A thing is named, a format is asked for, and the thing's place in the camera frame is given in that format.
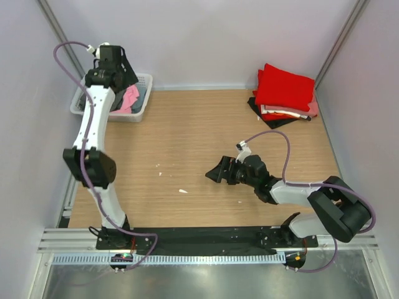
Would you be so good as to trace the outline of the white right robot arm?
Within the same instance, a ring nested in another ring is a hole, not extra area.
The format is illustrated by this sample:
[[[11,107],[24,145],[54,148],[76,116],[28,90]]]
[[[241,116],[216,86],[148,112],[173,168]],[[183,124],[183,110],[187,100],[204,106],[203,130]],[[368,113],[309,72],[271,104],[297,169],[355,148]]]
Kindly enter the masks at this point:
[[[269,174],[258,155],[244,159],[223,156],[205,176],[216,183],[225,180],[230,185],[251,186],[255,195],[268,204],[311,208],[312,213],[293,214],[284,223],[297,238],[329,234],[349,243],[355,235],[368,232],[375,225],[375,213],[370,205],[337,176],[319,183],[284,181]]]

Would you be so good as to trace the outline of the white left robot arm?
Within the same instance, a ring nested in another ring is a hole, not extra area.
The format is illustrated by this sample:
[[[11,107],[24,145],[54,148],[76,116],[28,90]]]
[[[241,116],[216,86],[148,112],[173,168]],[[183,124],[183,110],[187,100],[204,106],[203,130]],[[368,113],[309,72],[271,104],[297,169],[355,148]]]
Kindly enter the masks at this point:
[[[102,233],[130,235],[128,218],[115,190],[117,165],[105,152],[105,132],[117,93],[134,86],[138,78],[123,47],[103,43],[84,48],[94,56],[94,66],[84,79],[66,71],[85,95],[85,109],[74,144],[64,149],[62,157],[73,177],[94,198],[102,218]]]

